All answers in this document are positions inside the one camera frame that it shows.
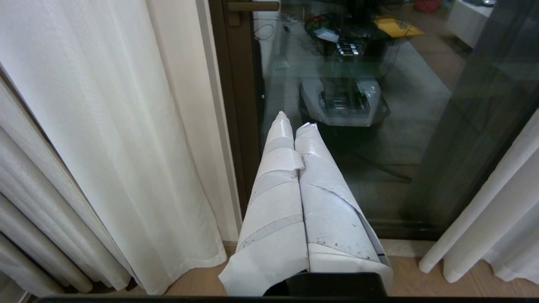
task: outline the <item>door frame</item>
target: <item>door frame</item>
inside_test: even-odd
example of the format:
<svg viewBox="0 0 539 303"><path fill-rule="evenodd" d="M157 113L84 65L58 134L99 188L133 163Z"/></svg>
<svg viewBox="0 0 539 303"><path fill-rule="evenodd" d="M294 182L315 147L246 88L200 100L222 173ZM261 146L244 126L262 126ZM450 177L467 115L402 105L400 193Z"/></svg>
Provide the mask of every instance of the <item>door frame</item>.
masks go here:
<svg viewBox="0 0 539 303"><path fill-rule="evenodd" d="M252 41L238 39L252 37L251 13L238 12L240 25L229 26L226 3L208 1L243 218L261 159L259 108L253 102L257 99L257 73Z"/></svg>

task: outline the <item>cable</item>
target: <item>cable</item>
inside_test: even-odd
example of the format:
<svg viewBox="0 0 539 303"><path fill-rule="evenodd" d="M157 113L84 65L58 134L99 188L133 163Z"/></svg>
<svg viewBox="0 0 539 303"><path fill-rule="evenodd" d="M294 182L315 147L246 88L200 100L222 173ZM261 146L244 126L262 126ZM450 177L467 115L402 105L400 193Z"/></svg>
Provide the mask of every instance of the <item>cable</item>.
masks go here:
<svg viewBox="0 0 539 303"><path fill-rule="evenodd" d="M416 20L414 20L414 22L412 24L408 25L408 29L404 33L404 37L406 37L408 32L412 29L412 27L414 27L416 25L417 21L419 21L419 19L421 18L422 14L420 12L418 12L418 15L419 16L416 18ZM399 55L400 46L401 46L401 44L399 44L397 46L397 51L395 53L395 57L393 58L393 61L391 62L391 64L388 66L388 69L385 71L384 75L380 77L380 81L383 81L385 79L385 77L393 70L393 67L395 66L395 62L397 61L397 57Z"/></svg>
<svg viewBox="0 0 539 303"><path fill-rule="evenodd" d="M371 160L365 158L364 156L362 156L362 155L360 155L360 154L358 154L358 153L356 153L356 152L354 152L354 151L351 151L351 152L349 152L349 153L350 153L352 156L355 156L356 158L359 158L360 160L363 160L363 162L365 162L365 163L371 165L372 167L374 167L374 168L376 168L376 169L378 169L378 170L381 170L381 171L383 171L384 173L389 174L389 175L391 175L391 176L393 176L393 177L399 178L399 179L401 179L401 180L405 180L405 181L407 181L407 183L411 183L412 180L413 180L412 177L410 177L410 176L406 176L406 175L401 174L401 173L399 173L399 172L397 172L397 171L394 171L394 170L392 170L392 169L390 169L390 168L387 168L387 167L386 167L385 165L383 165L383 164L380 164L380 163L376 163L376 162L374 162L374 161L371 161Z"/></svg>
<svg viewBox="0 0 539 303"><path fill-rule="evenodd" d="M385 7L387 10L390 10L390 11L398 10L398 9L400 9L401 7L403 7L403 5L404 5L404 0L400 0L400 1L399 1L400 4L397 4L397 6L396 6L395 8L389 8L388 5L387 5L385 2L387 2L387 0L382 0L382 1L380 1L380 4L381 4L383 7Z"/></svg>
<svg viewBox="0 0 539 303"><path fill-rule="evenodd" d="M307 41L299 38L299 37L294 37L294 36L289 36L290 38L292 39L296 39L296 40L299 40L301 42L300 46L301 48L308 52L308 53L311 53L311 54L317 54L318 51L316 50L316 42L314 42L314 40L310 39L310 37L308 37L309 39Z"/></svg>
<svg viewBox="0 0 539 303"><path fill-rule="evenodd" d="M260 37L257 37L257 32L263 28L265 28L266 26L271 26L271 33L264 39L261 39ZM266 40L269 40L273 34L275 33L275 26L273 26L273 24L270 24L270 23L267 23L267 24L264 24L262 25L261 27L257 28L255 31L254 31L254 38L258 41L266 41Z"/></svg>

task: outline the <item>white paper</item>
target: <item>white paper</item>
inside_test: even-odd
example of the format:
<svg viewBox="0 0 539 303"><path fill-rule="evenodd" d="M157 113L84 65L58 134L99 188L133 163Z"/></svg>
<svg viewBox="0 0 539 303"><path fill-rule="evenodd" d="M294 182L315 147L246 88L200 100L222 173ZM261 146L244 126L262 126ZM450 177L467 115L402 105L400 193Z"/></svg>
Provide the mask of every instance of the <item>white paper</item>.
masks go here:
<svg viewBox="0 0 539 303"><path fill-rule="evenodd" d="M375 272L391 291L393 271L316 125L296 132L303 157L300 188L311 272Z"/></svg>
<svg viewBox="0 0 539 303"><path fill-rule="evenodd" d="M301 156L280 112L272 124L234 254L219 279L232 296L260 296L308 269L298 183Z"/></svg>
<svg viewBox="0 0 539 303"><path fill-rule="evenodd" d="M325 28L321 28L321 29L317 30L315 32L315 34L320 39L323 39L323 40L326 40L326 41L329 41L329 42L333 42L333 43L338 42L339 35L337 35L334 31L331 31L331 30L328 30L328 29L325 29Z"/></svg>

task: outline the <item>black cable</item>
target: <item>black cable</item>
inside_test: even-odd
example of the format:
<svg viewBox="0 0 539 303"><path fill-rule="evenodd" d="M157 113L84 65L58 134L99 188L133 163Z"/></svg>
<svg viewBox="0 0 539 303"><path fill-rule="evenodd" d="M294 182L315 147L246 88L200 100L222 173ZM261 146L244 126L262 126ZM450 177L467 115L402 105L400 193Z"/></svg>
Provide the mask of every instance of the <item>black cable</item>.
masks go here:
<svg viewBox="0 0 539 303"><path fill-rule="evenodd" d="M269 36L267 36L266 38L260 39L260 37L257 37L256 34L257 34L257 32L258 32L259 30L265 28L266 26L271 26L271 33L270 33ZM269 40L269 39L273 36L274 33L275 33L275 26L273 26L273 24L269 24L269 23L268 23L268 24L264 24L264 25L262 25L261 27L257 28L257 29L254 31L253 35L254 35L254 38L255 38L256 40L258 40L258 41L266 41L266 40Z"/></svg>
<svg viewBox="0 0 539 303"><path fill-rule="evenodd" d="M399 178L399 179L401 179L401 180L405 180L405 181L407 181L408 183L411 183L412 180L413 180L412 177L410 177L410 176L406 176L406 175L401 174L401 173L399 173L399 172L397 172L397 171L394 171L394 170L392 170L392 169L390 169L390 168L387 168L385 165L380 164L380 163L376 163L376 162L374 162L374 161L372 161L372 160L370 160L370 159L367 159L367 158L365 158L364 156L362 156L362 155L360 155L360 154L358 154L358 153L356 153L356 152L354 152L354 151L349 151L349 153L350 153L352 156L355 156L356 158L359 158L359 159L362 160L363 162L365 162L365 163L371 165L372 167L374 167L374 168L376 168L376 169L378 169L378 170L381 170L381 171L383 171L384 173L389 174L389 175L391 175L391 176L393 176L393 177Z"/></svg>
<svg viewBox="0 0 539 303"><path fill-rule="evenodd" d="M421 18L422 14L420 12L418 12L418 15L419 16L416 18L416 20L414 20L414 22L412 24L408 25L408 29L404 33L404 37L406 37L408 32L412 29L412 27L414 27L416 25L417 21L419 21L419 19ZM397 56L399 55L400 46L401 46L401 44L399 44L397 46L397 51L395 53L395 57L393 58L393 61L391 62L391 64L388 66L388 69L385 71L384 75L380 77L380 81L383 81L385 79L385 77L393 70L393 67L395 66L395 61L397 61Z"/></svg>
<svg viewBox="0 0 539 303"><path fill-rule="evenodd" d="M314 42L312 39L309 39L308 42L306 42L303 39L298 38L298 37L294 37L294 36L289 36L289 37L292 39L299 40L301 42L300 46L304 51L309 52L309 53L316 53L316 42Z"/></svg>

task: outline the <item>white wall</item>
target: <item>white wall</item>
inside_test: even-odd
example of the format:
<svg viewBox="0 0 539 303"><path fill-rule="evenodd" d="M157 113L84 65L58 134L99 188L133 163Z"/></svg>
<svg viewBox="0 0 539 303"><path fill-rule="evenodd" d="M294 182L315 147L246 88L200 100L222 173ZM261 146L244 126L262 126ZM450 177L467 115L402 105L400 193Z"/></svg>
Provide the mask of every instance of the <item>white wall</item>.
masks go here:
<svg viewBox="0 0 539 303"><path fill-rule="evenodd" d="M224 241L241 226L207 0L147 0L170 89Z"/></svg>

